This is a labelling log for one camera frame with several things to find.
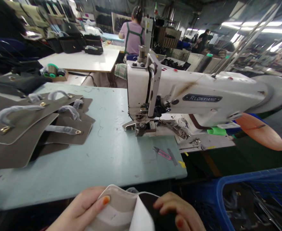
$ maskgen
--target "brand label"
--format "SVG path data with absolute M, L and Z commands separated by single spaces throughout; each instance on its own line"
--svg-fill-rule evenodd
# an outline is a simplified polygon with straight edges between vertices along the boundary
M 187 94 L 183 97 L 184 101 L 198 101 L 198 102 L 212 102 L 217 103 L 222 100 L 221 96 L 205 96 L 205 95 L 193 95 Z

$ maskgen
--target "pink shirt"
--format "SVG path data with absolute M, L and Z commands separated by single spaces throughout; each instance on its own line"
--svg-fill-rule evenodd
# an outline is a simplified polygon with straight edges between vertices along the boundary
M 129 24 L 130 31 L 141 34 L 142 27 L 139 24 L 134 23 L 134 22 L 129 22 L 128 24 Z M 124 37 L 124 44 L 126 44 L 127 33 L 128 33 L 127 23 L 124 23 L 119 33 Z M 144 44 L 144 38 L 145 38 L 145 30 L 143 31 L 143 34 L 142 34 L 143 44 Z M 140 36 L 129 33 L 126 51 L 129 54 L 139 54 L 139 45 L 141 45 Z

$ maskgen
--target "blue plastic crate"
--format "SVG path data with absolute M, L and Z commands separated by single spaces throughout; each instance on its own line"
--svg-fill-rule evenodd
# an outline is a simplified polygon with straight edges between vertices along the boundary
M 272 196 L 282 205 L 282 168 L 225 176 L 187 186 L 186 201 L 199 213 L 207 231 L 235 231 L 223 203 L 222 190 L 226 184 L 247 182 L 262 196 Z

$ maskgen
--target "gold metal ring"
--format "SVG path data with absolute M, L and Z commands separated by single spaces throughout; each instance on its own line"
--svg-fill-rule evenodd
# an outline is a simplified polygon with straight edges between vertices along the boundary
M 9 129 L 10 129 L 10 127 L 4 127 L 4 128 L 1 128 L 0 131 L 6 132 L 6 131 L 9 130 Z

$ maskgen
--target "hand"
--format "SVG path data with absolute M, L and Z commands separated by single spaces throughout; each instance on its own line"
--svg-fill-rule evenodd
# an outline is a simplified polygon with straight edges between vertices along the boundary
M 46 231 L 84 231 L 110 201 L 109 196 L 97 201 L 106 187 L 92 187 L 79 193 Z
M 160 214 L 176 211 L 175 224 L 179 231 L 206 231 L 196 210 L 178 195 L 168 192 L 158 198 L 154 203 L 155 209 L 160 209 Z

